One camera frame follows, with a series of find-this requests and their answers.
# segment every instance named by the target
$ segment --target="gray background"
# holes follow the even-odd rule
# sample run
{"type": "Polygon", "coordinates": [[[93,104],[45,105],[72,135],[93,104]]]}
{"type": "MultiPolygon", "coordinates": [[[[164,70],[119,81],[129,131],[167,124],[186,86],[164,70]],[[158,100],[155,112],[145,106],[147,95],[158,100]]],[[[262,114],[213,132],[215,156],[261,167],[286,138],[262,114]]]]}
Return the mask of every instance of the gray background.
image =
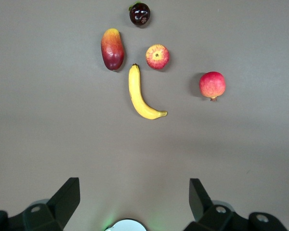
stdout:
{"type": "Polygon", "coordinates": [[[0,1],[0,209],[16,215],[79,177],[81,202],[67,231],[139,219],[150,231],[192,221],[190,178],[247,218],[263,211],[289,229],[289,0],[147,0],[150,23],[129,19],[130,0],[0,1]],[[126,58],[106,69],[100,41],[114,27],[126,58]],[[153,44],[171,61],[145,62],[153,44]],[[140,66],[139,116],[128,71],[140,66]],[[203,73],[221,72],[216,103],[203,73]]]}

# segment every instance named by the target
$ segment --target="mango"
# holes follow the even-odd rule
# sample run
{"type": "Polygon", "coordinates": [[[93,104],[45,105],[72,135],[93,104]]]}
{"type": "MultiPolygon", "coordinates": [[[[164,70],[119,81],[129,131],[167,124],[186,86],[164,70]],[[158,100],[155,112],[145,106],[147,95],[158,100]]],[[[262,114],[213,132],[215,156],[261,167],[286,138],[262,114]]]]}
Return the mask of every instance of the mango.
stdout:
{"type": "Polygon", "coordinates": [[[113,71],[118,70],[124,60],[124,47],[117,29],[108,29],[101,40],[102,57],[105,66],[113,71]]]}

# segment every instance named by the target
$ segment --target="banana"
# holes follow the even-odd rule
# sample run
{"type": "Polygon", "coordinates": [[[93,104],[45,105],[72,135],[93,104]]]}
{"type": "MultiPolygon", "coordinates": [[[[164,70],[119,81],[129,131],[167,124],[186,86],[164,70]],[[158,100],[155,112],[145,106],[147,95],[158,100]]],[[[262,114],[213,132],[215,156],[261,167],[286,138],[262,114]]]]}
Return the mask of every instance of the banana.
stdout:
{"type": "Polygon", "coordinates": [[[129,90],[131,102],[133,103],[136,111],[142,117],[147,119],[157,119],[167,115],[166,111],[157,111],[145,103],[141,95],[140,71],[137,64],[133,64],[129,71],[129,90]]]}

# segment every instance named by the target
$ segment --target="metal bolt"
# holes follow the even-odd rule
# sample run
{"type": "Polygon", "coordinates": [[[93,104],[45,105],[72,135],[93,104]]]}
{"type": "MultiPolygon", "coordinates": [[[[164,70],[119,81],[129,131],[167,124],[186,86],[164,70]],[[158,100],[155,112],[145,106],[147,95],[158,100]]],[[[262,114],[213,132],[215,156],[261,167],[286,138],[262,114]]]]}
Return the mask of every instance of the metal bolt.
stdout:
{"type": "Polygon", "coordinates": [[[31,209],[31,213],[38,212],[39,210],[40,210],[40,207],[36,206],[36,207],[31,209]]]}
{"type": "Polygon", "coordinates": [[[269,222],[269,219],[265,215],[262,215],[262,214],[258,214],[256,218],[258,219],[258,221],[261,221],[261,222],[265,222],[265,223],[269,222]]]}
{"type": "Polygon", "coordinates": [[[221,206],[217,206],[216,211],[219,213],[226,213],[227,212],[226,209],[224,207],[221,207],[221,206]]]}

